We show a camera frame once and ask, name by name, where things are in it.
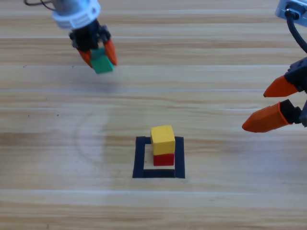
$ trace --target red block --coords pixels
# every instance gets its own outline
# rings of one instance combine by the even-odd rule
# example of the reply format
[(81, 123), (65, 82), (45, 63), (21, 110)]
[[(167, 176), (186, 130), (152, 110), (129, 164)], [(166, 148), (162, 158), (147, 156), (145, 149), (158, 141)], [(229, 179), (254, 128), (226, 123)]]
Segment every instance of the red block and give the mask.
[(154, 166), (173, 166), (174, 161), (175, 161), (174, 153), (153, 156)]

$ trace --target wood grain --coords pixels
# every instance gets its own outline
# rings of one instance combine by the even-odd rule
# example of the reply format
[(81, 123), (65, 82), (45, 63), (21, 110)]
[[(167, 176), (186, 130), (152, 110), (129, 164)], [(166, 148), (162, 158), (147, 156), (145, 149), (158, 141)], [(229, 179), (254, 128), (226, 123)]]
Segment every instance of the wood grain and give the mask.
[[(0, 1), (0, 229), (305, 230), (306, 129), (241, 128), (305, 56), (277, 4), (101, 1), (119, 66), (95, 75), (50, 11)], [(135, 137), (165, 124), (186, 179), (132, 179)]]

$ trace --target yellow cube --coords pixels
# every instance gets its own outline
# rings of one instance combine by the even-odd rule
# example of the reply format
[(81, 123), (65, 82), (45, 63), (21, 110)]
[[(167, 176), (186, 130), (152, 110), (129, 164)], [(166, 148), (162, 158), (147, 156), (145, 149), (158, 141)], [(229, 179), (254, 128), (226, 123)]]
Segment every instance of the yellow cube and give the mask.
[(175, 136), (171, 126), (153, 127), (150, 137), (154, 156), (175, 153)]

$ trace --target green cube held in gripper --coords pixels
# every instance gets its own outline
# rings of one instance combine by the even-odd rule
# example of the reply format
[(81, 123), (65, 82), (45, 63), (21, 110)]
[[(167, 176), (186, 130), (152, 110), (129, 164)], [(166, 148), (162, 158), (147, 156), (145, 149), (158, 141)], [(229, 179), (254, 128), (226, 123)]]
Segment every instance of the green cube held in gripper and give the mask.
[(104, 48), (92, 50), (91, 64), (97, 74), (111, 72), (114, 69), (114, 65), (107, 57)]

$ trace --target black tape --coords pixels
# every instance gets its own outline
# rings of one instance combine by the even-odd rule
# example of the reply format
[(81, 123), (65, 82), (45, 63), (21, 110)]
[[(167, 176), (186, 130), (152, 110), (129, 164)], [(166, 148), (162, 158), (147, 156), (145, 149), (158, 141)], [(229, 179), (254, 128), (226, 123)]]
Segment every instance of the black tape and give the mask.
[(175, 137), (175, 169), (144, 169), (145, 145), (150, 137), (136, 137), (133, 178), (185, 178), (184, 139)]

